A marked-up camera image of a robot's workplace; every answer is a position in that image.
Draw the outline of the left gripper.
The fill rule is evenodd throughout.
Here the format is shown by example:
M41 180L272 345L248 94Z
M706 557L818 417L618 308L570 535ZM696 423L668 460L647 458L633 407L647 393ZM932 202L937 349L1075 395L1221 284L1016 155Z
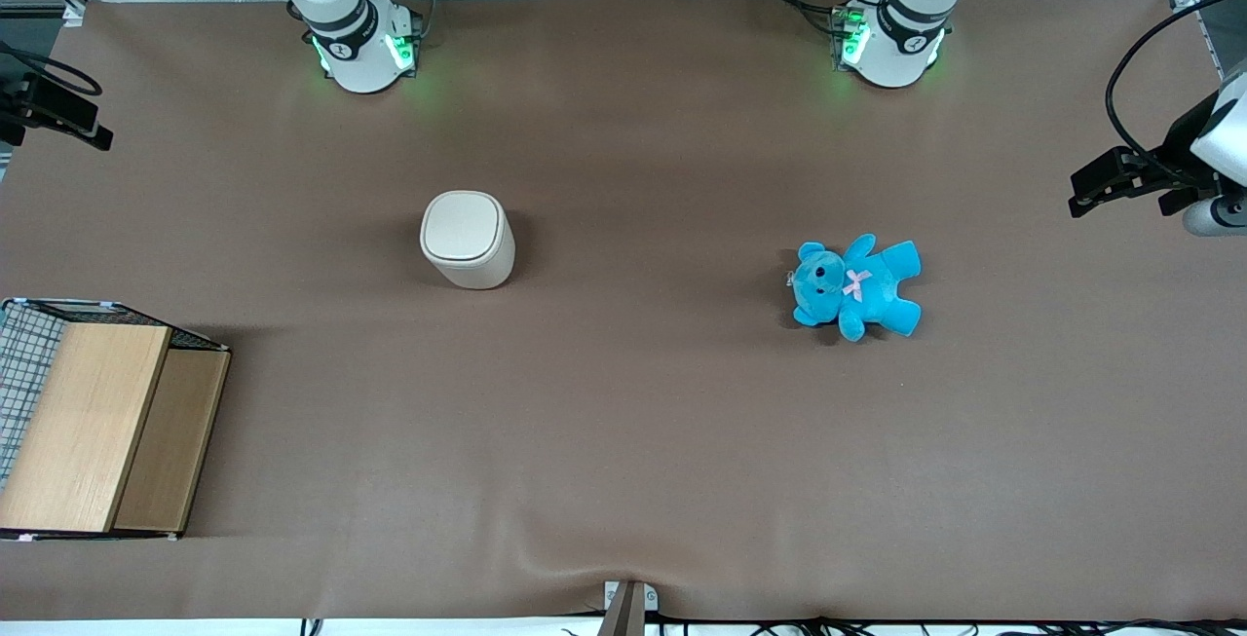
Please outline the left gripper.
M1235 66L1220 90L1208 94L1175 120L1158 143L1157 157L1188 187L1175 187L1158 197L1163 217L1192 214L1208 218L1211 202L1226 185L1245 186L1246 178L1246 69ZM1162 190L1162 171L1127 147L1109 148L1070 175L1072 218L1114 200L1132 200Z

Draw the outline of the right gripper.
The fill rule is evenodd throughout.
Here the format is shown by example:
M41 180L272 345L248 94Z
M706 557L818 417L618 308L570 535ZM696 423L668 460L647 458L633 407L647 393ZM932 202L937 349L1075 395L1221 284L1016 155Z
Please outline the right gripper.
M97 118L96 104L37 74L22 74L22 81L2 81L1 143L17 147L26 128L45 128L82 140L99 151L110 151L113 133Z

